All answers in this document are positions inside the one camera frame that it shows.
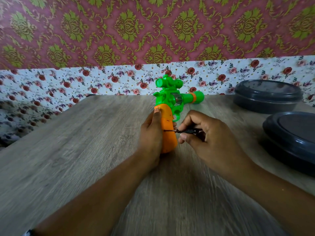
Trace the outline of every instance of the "gun handle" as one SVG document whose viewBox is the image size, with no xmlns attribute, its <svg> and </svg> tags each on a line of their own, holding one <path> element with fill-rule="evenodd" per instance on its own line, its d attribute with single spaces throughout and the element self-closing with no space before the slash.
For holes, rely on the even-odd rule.
<svg viewBox="0 0 315 236">
<path fill-rule="evenodd" d="M 161 111 L 161 127 L 162 130 L 173 130 L 173 114 L 171 108 L 165 104 L 159 104 L 154 107 Z M 174 150 L 177 146 L 177 138 L 173 131 L 163 131 L 163 143 L 161 153 L 168 153 Z"/>
</svg>

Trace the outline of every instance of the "black lid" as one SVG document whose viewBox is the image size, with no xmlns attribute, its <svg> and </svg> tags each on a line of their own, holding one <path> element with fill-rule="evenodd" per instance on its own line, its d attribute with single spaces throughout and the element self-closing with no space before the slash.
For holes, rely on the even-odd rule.
<svg viewBox="0 0 315 236">
<path fill-rule="evenodd" d="M 283 150 L 315 164 L 315 114 L 276 113 L 269 116 L 262 127 Z"/>
<path fill-rule="evenodd" d="M 299 87 L 273 80 L 245 80 L 237 84 L 234 92 L 259 101 L 291 103 L 303 99 Z"/>
</svg>

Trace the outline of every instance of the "hand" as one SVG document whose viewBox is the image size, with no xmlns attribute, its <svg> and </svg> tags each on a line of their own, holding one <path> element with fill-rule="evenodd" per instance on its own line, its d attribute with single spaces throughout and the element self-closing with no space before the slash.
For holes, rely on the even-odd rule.
<svg viewBox="0 0 315 236">
<path fill-rule="evenodd" d="M 161 112 L 159 109 L 155 109 L 141 125 L 137 149 L 137 153 L 148 160 L 152 169 L 158 165 L 160 160 L 162 138 Z"/>
<path fill-rule="evenodd" d="M 196 135 L 187 133 L 181 133 L 178 142 L 186 141 L 190 144 L 206 165 L 223 178 L 233 177 L 234 173 L 242 173 L 246 167 L 253 164 L 229 127 L 221 120 L 191 110 L 178 130 L 182 131 L 190 125 L 204 131 L 204 142 Z"/>
</svg>

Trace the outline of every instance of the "person's left arm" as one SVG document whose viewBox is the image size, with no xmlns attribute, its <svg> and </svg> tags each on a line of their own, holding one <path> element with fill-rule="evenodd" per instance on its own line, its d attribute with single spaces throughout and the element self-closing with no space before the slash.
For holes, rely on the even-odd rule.
<svg viewBox="0 0 315 236">
<path fill-rule="evenodd" d="M 141 181 L 158 165 L 161 150 L 161 113 L 156 109 L 141 126 L 136 152 L 42 221 L 32 233 L 35 236 L 109 235 Z"/>
</svg>

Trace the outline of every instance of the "table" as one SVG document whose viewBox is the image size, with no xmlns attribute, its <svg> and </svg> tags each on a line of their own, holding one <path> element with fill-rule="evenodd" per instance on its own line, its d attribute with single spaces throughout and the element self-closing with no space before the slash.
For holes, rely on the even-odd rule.
<svg viewBox="0 0 315 236">
<path fill-rule="evenodd" d="M 70 201 L 136 149 L 153 96 L 89 96 L 0 152 L 0 235 L 17 236 Z M 278 162 L 259 145 L 268 115 L 232 96 L 205 96 L 190 109 L 226 122 L 266 170 L 315 194 L 315 179 Z M 315 113 L 300 103 L 296 110 Z M 141 183 L 112 235 L 285 235 L 258 203 L 180 145 Z"/>
</svg>

